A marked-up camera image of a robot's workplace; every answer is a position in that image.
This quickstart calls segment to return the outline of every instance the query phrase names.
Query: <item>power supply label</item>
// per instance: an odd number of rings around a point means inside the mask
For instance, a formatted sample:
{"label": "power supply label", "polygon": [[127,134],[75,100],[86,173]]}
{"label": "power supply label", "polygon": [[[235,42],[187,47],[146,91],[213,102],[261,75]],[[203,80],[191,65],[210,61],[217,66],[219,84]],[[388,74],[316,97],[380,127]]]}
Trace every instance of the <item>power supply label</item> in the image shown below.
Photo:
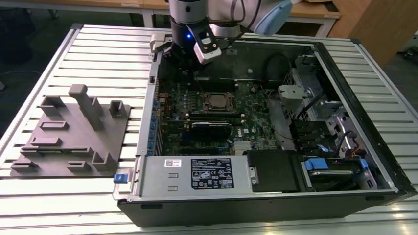
{"label": "power supply label", "polygon": [[231,158],[193,159],[191,187],[195,190],[234,188]]}

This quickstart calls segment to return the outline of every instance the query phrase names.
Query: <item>barcode sticker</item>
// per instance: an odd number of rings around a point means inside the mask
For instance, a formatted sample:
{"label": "barcode sticker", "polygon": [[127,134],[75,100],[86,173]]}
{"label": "barcode sticker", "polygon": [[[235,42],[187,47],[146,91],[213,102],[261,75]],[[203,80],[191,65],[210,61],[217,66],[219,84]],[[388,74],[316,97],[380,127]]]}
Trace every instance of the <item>barcode sticker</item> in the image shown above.
{"label": "barcode sticker", "polygon": [[166,159],[165,167],[182,167],[181,159]]}
{"label": "barcode sticker", "polygon": [[131,7],[141,7],[139,4],[129,4],[129,3],[122,3],[122,6],[131,6]]}
{"label": "barcode sticker", "polygon": [[325,18],[340,18],[340,16],[334,16],[334,15],[325,15]]}

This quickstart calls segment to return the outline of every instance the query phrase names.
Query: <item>wooden cabinet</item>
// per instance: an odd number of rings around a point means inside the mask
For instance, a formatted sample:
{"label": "wooden cabinet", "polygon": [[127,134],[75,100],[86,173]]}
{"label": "wooden cabinet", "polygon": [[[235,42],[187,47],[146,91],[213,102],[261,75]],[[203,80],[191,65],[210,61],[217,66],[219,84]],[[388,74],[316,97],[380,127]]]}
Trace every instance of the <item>wooden cabinet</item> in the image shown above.
{"label": "wooden cabinet", "polygon": [[418,30],[418,0],[334,0],[342,18],[329,37],[360,39],[384,67]]}

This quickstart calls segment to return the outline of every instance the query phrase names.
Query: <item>cpu socket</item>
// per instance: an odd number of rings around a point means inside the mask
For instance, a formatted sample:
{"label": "cpu socket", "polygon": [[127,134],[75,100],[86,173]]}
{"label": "cpu socket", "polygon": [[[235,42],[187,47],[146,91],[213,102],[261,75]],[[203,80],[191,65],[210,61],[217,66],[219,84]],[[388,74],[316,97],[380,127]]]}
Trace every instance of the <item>cpu socket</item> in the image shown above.
{"label": "cpu socket", "polygon": [[235,112],[235,100],[231,93],[205,93],[203,94],[203,111],[213,112]]}

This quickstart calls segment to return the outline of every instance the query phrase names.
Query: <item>aluminum table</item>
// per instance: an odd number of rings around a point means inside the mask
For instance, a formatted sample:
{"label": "aluminum table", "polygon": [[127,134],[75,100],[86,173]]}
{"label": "aluminum table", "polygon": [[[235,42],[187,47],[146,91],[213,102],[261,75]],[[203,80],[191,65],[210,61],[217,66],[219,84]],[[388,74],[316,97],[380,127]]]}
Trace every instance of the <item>aluminum table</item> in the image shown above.
{"label": "aluminum table", "polygon": [[[0,234],[418,234],[418,196],[369,208],[341,219],[138,228],[121,212],[110,178],[10,178],[12,161],[43,112],[46,95],[68,95],[74,83],[90,86],[99,102],[122,99],[134,107],[119,168],[131,168],[142,124],[153,56],[150,36],[166,29],[84,25],[71,29],[0,140]],[[246,37],[259,38],[255,34]],[[321,41],[338,64],[398,162],[418,189],[418,114],[361,44],[349,39],[275,36],[279,40]],[[118,192],[125,195],[130,185]]]}

